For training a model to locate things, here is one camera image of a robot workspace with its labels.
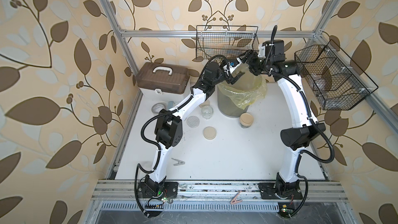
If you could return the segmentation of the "beige jar lid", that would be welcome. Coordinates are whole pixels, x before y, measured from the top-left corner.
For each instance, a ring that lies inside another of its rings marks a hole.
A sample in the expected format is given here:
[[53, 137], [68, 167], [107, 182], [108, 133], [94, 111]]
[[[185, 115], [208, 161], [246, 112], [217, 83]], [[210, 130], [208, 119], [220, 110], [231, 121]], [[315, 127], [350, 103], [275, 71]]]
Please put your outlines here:
[[207, 140], [213, 140], [217, 136], [217, 130], [214, 127], [206, 127], [203, 130], [203, 136]]
[[210, 100], [206, 100], [204, 103], [200, 104], [200, 108], [210, 105]]

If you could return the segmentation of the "jar with beige lid back-left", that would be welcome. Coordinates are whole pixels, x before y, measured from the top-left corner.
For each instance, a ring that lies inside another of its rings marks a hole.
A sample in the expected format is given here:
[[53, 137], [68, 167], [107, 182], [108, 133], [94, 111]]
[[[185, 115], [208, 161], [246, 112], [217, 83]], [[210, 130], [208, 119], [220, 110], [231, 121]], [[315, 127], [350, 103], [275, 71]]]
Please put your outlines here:
[[214, 114], [214, 109], [210, 105], [205, 105], [201, 110], [202, 116], [205, 119], [210, 119]]

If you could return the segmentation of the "jar with beige lid back-right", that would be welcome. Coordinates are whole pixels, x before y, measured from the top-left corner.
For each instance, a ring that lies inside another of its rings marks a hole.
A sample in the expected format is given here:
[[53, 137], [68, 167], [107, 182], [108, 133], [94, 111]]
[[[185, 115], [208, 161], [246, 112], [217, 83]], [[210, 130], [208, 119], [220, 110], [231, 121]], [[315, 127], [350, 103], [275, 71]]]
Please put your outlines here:
[[249, 128], [254, 123], [254, 117], [250, 113], [243, 113], [239, 117], [239, 124], [242, 128]]

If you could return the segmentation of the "patterned white jar lid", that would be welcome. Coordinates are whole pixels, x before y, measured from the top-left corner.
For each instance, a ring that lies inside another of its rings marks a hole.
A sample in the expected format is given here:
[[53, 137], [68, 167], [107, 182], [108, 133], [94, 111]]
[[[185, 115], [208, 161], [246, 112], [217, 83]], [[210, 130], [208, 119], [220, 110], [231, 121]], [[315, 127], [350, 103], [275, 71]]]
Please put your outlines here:
[[190, 128], [197, 128], [200, 125], [200, 119], [197, 116], [190, 116], [186, 119], [186, 123]]

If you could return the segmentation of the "jar with beige lid front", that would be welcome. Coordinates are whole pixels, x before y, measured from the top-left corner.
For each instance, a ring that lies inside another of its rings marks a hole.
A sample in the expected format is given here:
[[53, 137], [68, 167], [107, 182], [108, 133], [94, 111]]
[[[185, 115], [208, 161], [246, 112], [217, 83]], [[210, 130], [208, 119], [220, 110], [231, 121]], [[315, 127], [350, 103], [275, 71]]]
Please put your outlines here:
[[254, 76], [249, 70], [248, 64], [241, 64], [239, 65], [236, 70], [232, 73], [232, 76], [235, 78], [237, 77], [236, 83], [249, 83], [253, 80]]

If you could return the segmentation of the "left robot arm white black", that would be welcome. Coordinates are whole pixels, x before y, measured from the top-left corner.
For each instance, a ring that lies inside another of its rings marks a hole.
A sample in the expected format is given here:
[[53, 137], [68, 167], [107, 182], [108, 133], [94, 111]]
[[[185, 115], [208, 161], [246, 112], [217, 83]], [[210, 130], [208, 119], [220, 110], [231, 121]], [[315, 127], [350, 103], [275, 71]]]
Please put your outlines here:
[[161, 110], [143, 125], [141, 138], [157, 148], [150, 170], [145, 170], [140, 164], [137, 165], [136, 174], [140, 171], [145, 173], [143, 197], [158, 198], [166, 195], [164, 184], [167, 160], [173, 147], [177, 146], [183, 137], [183, 121], [214, 93], [217, 84], [236, 83], [239, 76], [233, 76], [232, 73], [242, 63], [240, 58], [213, 56], [205, 64], [185, 99], [170, 110]]

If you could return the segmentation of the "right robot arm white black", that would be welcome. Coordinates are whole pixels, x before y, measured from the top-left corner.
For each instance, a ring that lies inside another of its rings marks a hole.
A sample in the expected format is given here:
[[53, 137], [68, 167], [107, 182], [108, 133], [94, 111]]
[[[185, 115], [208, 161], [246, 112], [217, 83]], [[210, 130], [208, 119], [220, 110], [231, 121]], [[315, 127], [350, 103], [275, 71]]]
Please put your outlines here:
[[[244, 63], [255, 76], [269, 75], [274, 78], [283, 92], [291, 115], [292, 127], [281, 130], [280, 137], [286, 150], [282, 167], [277, 173], [273, 187], [264, 184], [259, 189], [268, 197], [287, 199], [300, 190], [300, 161], [307, 154], [321, 163], [331, 163], [335, 158], [335, 150], [330, 139], [325, 135], [325, 125], [320, 123], [311, 110], [305, 95], [300, 76], [300, 68], [294, 60], [287, 60], [284, 41], [276, 39], [277, 26], [274, 26], [271, 39], [264, 42], [258, 51], [249, 50], [241, 55]], [[321, 136], [330, 150], [327, 159], [321, 159], [307, 150], [310, 142]]]

